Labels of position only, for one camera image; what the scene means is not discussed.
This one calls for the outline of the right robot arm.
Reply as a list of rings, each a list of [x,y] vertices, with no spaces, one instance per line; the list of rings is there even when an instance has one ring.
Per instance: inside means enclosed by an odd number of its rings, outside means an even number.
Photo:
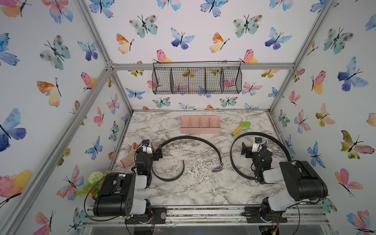
[[[328,187],[307,161],[279,162],[279,166],[272,168],[273,153],[266,144],[256,138],[252,146],[242,143],[241,155],[252,160],[252,179],[259,184],[277,184],[284,182],[286,189],[263,199],[258,216],[265,222],[282,219],[282,215],[289,208],[304,203],[318,203],[325,199]]]

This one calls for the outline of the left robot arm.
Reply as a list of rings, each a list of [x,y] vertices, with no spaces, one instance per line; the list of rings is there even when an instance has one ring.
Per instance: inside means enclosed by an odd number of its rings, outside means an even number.
[[[157,154],[150,140],[143,140],[135,152],[135,173],[109,173],[102,180],[92,214],[86,217],[105,222],[121,216],[134,217],[140,224],[155,225],[156,216],[149,200],[135,197],[135,191],[147,189],[152,181],[152,167]]]

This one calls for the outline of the pink compartment storage tray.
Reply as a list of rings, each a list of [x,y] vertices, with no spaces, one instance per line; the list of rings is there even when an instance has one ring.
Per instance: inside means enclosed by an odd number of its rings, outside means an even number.
[[[181,134],[219,134],[219,116],[181,116]]]

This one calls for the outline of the green yellow toy shovel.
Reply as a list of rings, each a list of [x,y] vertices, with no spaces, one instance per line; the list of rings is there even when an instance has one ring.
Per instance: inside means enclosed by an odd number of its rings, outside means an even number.
[[[251,122],[250,121],[244,121],[244,122],[241,122],[240,123],[240,126],[231,134],[232,136],[235,136],[236,134],[238,134],[242,129],[244,128],[248,128],[251,126]]]

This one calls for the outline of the potted artificial flower plant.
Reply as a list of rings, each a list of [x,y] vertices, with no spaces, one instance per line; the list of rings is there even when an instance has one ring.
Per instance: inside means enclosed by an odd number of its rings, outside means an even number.
[[[111,170],[107,170],[105,172],[92,172],[88,177],[88,183],[85,186],[80,187],[79,190],[76,191],[76,196],[84,197],[88,194],[90,198],[95,201],[97,199],[97,196],[99,195],[105,177],[111,172]]]

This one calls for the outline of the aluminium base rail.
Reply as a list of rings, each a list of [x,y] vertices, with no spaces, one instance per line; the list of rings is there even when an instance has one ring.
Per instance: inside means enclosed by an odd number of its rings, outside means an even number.
[[[329,220],[320,205],[299,205],[289,208],[275,219],[262,219],[257,205],[225,206],[156,206],[152,208],[154,218],[128,220],[118,217],[105,222],[86,219],[84,228],[140,226],[212,226],[212,225],[329,225]]]

